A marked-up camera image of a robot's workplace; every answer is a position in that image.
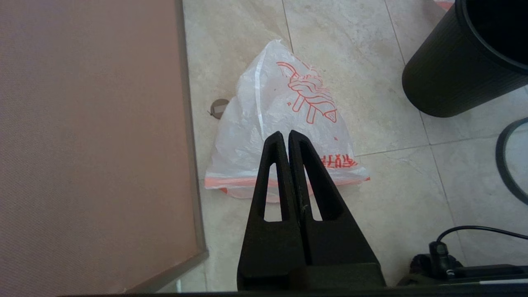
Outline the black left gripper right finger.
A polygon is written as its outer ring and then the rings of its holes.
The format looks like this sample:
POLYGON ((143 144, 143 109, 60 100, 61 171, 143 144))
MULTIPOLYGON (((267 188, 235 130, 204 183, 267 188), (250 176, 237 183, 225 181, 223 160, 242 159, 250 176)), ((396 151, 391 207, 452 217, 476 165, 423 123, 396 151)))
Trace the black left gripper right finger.
POLYGON ((379 266, 309 138, 292 130, 288 137, 288 156, 307 263, 379 266))

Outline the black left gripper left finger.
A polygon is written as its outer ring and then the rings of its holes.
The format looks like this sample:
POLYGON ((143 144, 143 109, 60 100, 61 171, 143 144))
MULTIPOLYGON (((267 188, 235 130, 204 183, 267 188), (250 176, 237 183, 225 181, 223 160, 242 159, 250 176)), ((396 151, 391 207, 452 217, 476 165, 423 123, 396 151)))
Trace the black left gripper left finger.
POLYGON ((275 132, 264 141, 236 271, 239 291, 290 288, 290 273, 306 263, 296 206, 284 137, 275 132), (268 222, 265 209, 272 165, 277 171, 281 221, 268 222))

